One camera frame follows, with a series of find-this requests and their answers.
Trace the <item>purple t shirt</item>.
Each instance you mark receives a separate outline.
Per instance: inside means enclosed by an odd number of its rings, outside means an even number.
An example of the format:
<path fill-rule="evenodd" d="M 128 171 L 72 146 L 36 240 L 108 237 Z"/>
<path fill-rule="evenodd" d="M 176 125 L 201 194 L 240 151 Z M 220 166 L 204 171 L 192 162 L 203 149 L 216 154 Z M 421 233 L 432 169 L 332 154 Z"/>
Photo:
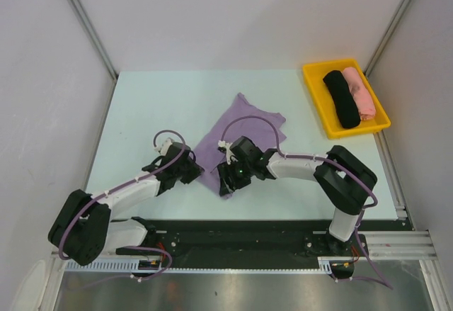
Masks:
<path fill-rule="evenodd" d="M 217 165 L 224 162 L 225 158 L 217 149 L 217 144 L 223 132 L 226 132 L 226 142 L 234 142 L 245 136 L 261 150 L 266 150 L 275 148 L 277 143 L 286 139 L 280 130 L 285 122 L 286 118 L 282 114 L 263 111 L 249 103 L 242 93 L 237 94 L 230 107 L 195 146 L 196 162 L 205 170 L 199 182 L 216 196 L 219 195 Z"/>

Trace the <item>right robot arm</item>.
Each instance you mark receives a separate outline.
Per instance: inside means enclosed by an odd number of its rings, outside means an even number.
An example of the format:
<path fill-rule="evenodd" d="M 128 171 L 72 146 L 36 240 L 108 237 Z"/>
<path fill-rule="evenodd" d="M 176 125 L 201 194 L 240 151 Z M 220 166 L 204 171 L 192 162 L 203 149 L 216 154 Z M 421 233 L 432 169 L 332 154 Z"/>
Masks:
<path fill-rule="evenodd" d="M 335 206 L 328 228 L 326 246 L 343 255 L 352 246 L 351 236 L 358 226 L 365 203 L 371 197 L 377 176 L 346 148 L 335 145 L 325 156 L 283 154 L 276 148 L 260 150 L 249 138 L 218 142 L 226 161 L 217 165 L 219 194 L 226 196 L 264 180 L 301 179 L 315 181 Z"/>

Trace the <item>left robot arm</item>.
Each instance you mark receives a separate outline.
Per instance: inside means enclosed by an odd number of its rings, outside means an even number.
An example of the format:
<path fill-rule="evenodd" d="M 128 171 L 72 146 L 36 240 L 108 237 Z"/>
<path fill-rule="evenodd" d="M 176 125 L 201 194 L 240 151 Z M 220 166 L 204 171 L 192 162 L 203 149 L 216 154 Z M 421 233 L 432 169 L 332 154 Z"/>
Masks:
<path fill-rule="evenodd" d="M 103 252 L 134 247 L 148 254 L 155 249 L 154 227 L 141 217 L 119 221 L 119 214 L 171 190 L 177 182 L 193 182 L 204 171 L 183 143 L 167 139 L 158 152 L 134 178 L 115 188 L 97 196 L 81 189 L 69 194 L 48 234 L 60 259 L 85 266 Z"/>

